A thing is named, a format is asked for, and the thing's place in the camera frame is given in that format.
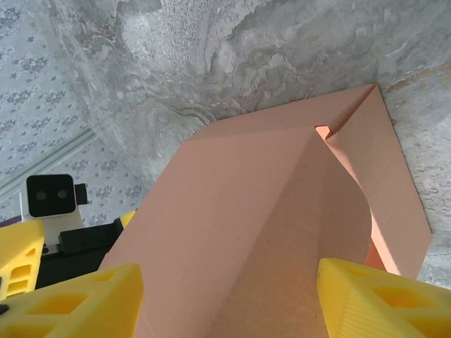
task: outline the yellow plastic part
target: yellow plastic part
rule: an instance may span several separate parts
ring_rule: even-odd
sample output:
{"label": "yellow plastic part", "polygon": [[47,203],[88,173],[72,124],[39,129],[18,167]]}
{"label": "yellow plastic part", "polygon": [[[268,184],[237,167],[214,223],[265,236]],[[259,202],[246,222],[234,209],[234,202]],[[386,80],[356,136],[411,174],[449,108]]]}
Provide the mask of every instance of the yellow plastic part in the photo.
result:
{"label": "yellow plastic part", "polygon": [[330,338],[451,337],[451,291],[334,258],[319,263]]}
{"label": "yellow plastic part", "polygon": [[130,222],[130,220],[132,219],[132,217],[136,214],[136,211],[131,211],[129,213],[126,213],[125,215],[122,215],[120,217],[121,219],[121,223],[122,223],[122,227],[125,229],[125,227],[127,227],[128,223]]}
{"label": "yellow plastic part", "polygon": [[11,299],[2,338],[131,338],[144,287],[138,264],[96,271]]}
{"label": "yellow plastic part", "polygon": [[40,220],[0,227],[0,300],[35,289],[43,245]]}

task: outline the camera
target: camera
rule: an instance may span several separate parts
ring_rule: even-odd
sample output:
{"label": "camera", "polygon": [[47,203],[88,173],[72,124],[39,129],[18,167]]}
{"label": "camera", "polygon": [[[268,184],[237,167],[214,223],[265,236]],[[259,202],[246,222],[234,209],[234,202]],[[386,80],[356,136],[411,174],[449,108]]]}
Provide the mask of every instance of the camera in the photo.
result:
{"label": "camera", "polygon": [[[77,196],[80,187],[84,188],[81,199]],[[86,186],[74,184],[70,175],[29,176],[20,189],[22,221],[41,220],[46,245],[58,244],[62,231],[83,227],[78,205],[85,203],[80,200],[87,203]]]}

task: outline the folded cardboard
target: folded cardboard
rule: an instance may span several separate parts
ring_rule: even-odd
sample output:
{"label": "folded cardboard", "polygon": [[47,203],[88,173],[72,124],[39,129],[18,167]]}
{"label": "folded cardboard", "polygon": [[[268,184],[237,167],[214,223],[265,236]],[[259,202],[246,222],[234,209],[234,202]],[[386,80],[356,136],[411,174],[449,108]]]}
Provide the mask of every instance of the folded cardboard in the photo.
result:
{"label": "folded cardboard", "polygon": [[327,337],[321,258],[415,275],[430,241],[380,93],[367,85],[189,138],[101,268],[141,265],[136,337]]}

